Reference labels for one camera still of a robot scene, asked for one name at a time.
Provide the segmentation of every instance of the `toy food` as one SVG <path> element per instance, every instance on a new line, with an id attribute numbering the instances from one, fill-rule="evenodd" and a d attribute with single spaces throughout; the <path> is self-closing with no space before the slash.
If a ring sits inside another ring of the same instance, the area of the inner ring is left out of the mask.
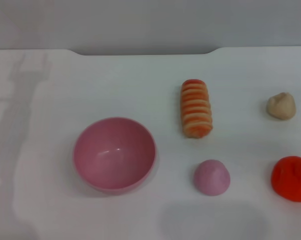
<path id="1" fill-rule="evenodd" d="M 206 160 L 197 167 L 194 173 L 194 184 L 203 194 L 217 196 L 229 188 L 231 177 L 220 161 Z"/>
<path id="2" fill-rule="evenodd" d="M 283 198 L 301 202 L 301 157 L 287 156 L 279 160 L 271 174 L 271 185 Z"/>
<path id="3" fill-rule="evenodd" d="M 292 95 L 282 92 L 272 96 L 267 102 L 267 112 L 278 119 L 289 120 L 296 113 L 296 105 Z"/>
<path id="4" fill-rule="evenodd" d="M 180 112 L 184 134 L 189 138 L 202 138 L 213 129 L 213 119 L 206 84 L 189 79 L 181 86 Z"/>

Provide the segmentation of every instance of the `beige clay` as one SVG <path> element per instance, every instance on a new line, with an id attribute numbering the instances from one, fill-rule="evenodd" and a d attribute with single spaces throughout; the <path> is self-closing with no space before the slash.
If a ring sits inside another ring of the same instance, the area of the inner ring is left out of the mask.
<path id="1" fill-rule="evenodd" d="M 296 113 L 296 105 L 292 95 L 282 92 L 272 96 L 267 102 L 267 112 L 278 119 L 289 120 Z"/>

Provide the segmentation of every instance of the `orange and white striped object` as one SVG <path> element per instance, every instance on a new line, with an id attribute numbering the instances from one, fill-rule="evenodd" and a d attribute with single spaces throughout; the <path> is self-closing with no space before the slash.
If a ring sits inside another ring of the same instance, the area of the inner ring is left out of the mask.
<path id="1" fill-rule="evenodd" d="M 180 113 L 183 132 L 189 138 L 202 138 L 213 129 L 209 93 L 203 81 L 189 79 L 182 84 Z"/>

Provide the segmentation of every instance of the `plastic bowl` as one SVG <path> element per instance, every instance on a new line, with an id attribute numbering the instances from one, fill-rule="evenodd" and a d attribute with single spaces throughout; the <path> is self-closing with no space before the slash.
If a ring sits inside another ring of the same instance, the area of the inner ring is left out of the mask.
<path id="1" fill-rule="evenodd" d="M 151 133 L 123 117 L 106 118 L 87 127 L 73 153 L 75 169 L 82 179 L 108 194 L 136 188 L 151 172 L 155 159 Z"/>

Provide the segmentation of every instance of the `bowl rim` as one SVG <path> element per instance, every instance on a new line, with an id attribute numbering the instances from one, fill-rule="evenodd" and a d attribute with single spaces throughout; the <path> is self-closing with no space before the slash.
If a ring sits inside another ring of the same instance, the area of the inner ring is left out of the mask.
<path id="1" fill-rule="evenodd" d="M 151 137 L 151 140 L 153 142 L 153 145 L 154 145 L 154 157 L 153 157 L 153 160 L 152 160 L 152 163 L 148 169 L 148 171 L 137 181 L 133 182 L 132 184 L 130 185 L 127 185 L 127 186 L 124 186 L 124 187 L 120 187 L 120 188 L 104 188 L 104 187 L 99 187 L 99 186 L 95 186 L 94 184 L 88 182 L 82 175 L 81 173 L 78 171 L 78 168 L 76 167 L 76 163 L 75 163 L 75 150 L 77 148 L 77 145 L 78 145 L 78 142 L 80 140 L 80 138 L 84 135 L 84 133 L 86 133 L 86 131 L 88 131 L 91 127 L 93 127 L 94 125 L 100 123 L 100 122 L 103 122 L 103 121 L 107 121 L 107 120 L 111 120 L 111 119 L 122 119 L 122 120 L 129 120 L 131 122 L 134 122 L 140 126 L 142 126 L 146 132 L 149 134 L 149 136 Z M 72 166 L 73 166 L 73 170 L 77 173 L 77 175 L 87 184 L 89 185 L 90 187 L 98 190 L 98 191 L 101 191 L 101 192 L 104 192 L 104 193 L 117 193 L 117 192 L 126 192 L 126 191 L 130 191 L 132 190 L 134 187 L 137 187 L 139 184 L 141 184 L 147 177 L 148 175 L 151 173 L 151 171 L 153 170 L 154 168 L 154 165 L 155 165 L 155 162 L 157 161 L 157 154 L 158 154 L 158 150 L 157 150 L 157 146 L 156 146 L 156 142 L 155 142 L 155 139 L 153 137 L 153 135 L 151 134 L 151 132 L 147 129 L 147 127 L 145 127 L 143 124 L 141 124 L 140 122 L 134 120 L 134 119 L 131 119 L 131 118 L 128 118 L 128 117 L 121 117 L 121 116 L 113 116 L 113 117 L 106 117 L 106 118 L 103 118 L 103 119 L 100 119 L 98 121 L 95 121 L 93 122 L 92 124 L 88 125 L 80 134 L 79 136 L 77 137 L 76 141 L 75 141 L 75 144 L 73 146 L 73 149 L 72 149 Z"/>

